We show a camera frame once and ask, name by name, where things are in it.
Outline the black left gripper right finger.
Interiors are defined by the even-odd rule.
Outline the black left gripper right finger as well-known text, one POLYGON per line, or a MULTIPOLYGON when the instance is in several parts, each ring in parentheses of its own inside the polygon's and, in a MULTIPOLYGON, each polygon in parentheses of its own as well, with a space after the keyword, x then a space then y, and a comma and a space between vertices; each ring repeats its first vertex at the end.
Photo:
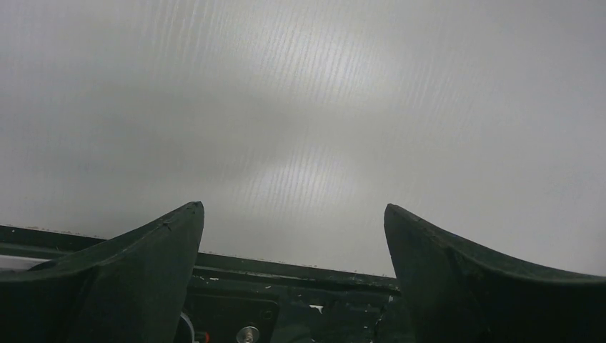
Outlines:
POLYGON ((384 233, 417 342, 603 342, 605 278, 526 262, 397 205, 384 233))

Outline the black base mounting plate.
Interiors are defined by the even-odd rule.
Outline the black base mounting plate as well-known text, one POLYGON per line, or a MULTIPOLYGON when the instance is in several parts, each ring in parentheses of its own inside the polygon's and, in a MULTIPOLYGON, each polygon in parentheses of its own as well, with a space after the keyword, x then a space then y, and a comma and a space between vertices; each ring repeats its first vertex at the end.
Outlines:
MULTIPOLYGON (((1 255, 29 266, 106 240, 1 228, 1 255)), ((395 284, 381 277, 197 253, 172 342, 409 342, 395 284)))

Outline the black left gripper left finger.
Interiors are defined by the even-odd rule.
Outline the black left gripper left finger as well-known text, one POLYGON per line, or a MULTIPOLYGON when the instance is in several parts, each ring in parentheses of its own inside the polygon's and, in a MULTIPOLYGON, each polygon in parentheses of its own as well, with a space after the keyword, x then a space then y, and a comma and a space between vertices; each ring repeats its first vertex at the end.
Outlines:
POLYGON ((1 274, 3 342, 172 342, 204 228, 190 202, 142 227, 1 274))

